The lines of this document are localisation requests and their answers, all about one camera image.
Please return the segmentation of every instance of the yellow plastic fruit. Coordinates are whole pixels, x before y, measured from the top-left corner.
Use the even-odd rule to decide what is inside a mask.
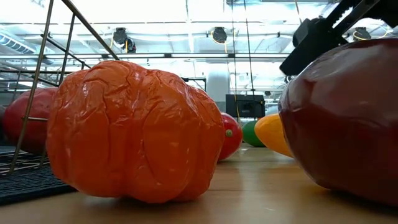
[[[270,150],[293,157],[284,138],[284,130],[279,114],[271,114],[261,118],[256,123],[254,132]]]

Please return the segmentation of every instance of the wooden table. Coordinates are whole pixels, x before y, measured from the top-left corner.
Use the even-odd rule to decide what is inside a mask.
[[[398,223],[398,209],[315,185],[288,157],[243,148],[219,164],[195,202],[146,205],[128,199],[65,194],[0,207],[0,223]]]

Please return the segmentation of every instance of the white pillar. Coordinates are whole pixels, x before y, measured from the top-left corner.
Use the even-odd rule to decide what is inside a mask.
[[[216,102],[218,109],[225,112],[225,94],[230,93],[227,64],[209,64],[206,82],[207,94]]]

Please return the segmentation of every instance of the wire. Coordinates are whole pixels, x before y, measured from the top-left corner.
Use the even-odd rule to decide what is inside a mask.
[[[112,46],[113,46],[113,37],[114,37],[114,33],[113,33],[112,38],[111,38],[111,46],[110,46],[110,48],[112,48]]]
[[[379,26],[380,26],[380,28],[384,29],[385,33],[381,37],[378,37],[377,39],[381,39],[381,38],[387,37],[388,30],[386,28],[384,28],[382,25],[379,25]],[[357,35],[355,35],[355,34],[358,34],[358,33],[359,33],[358,31],[354,31],[353,32],[353,37],[357,38],[358,40],[368,40],[366,38],[358,37]]]
[[[232,1],[232,5],[231,5],[231,10],[232,10],[232,32],[233,32],[233,36],[232,36],[232,45],[233,45],[233,50],[234,50],[234,54],[235,54],[235,26],[234,26],[234,2]],[[238,101],[236,99],[236,95],[238,94],[238,83],[237,83],[237,79],[236,79],[236,57],[234,57],[234,74],[235,74],[235,106],[236,106],[236,116],[238,116],[238,124],[240,124],[240,115],[239,115],[239,110],[238,110]]]
[[[251,90],[253,92],[253,101],[255,101],[255,98],[254,98],[254,85],[253,85],[253,72],[252,72],[252,65],[251,65],[250,40],[249,40],[249,22],[248,22],[248,14],[247,14],[247,11],[246,11],[246,0],[243,0],[243,4],[244,4],[244,13],[246,15],[246,33],[248,35],[248,50],[249,50],[249,66],[250,66]]]
[[[294,3],[296,4],[298,19],[300,20],[300,24],[302,24],[303,20],[301,20],[301,17],[300,17],[299,3],[297,2],[297,0],[294,0]]]

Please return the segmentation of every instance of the red plastic ball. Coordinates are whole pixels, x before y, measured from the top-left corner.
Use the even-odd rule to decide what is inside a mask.
[[[219,161],[228,158],[236,152],[242,144],[243,132],[239,123],[229,114],[221,113],[224,124],[224,144]]]
[[[50,103],[56,91],[57,88],[36,89],[29,116],[48,118]],[[11,144],[16,145],[18,143],[23,124],[22,118],[25,116],[29,95],[30,91],[21,94],[4,112],[3,131]],[[32,154],[41,154],[45,147],[46,137],[47,122],[29,120],[21,149]]]

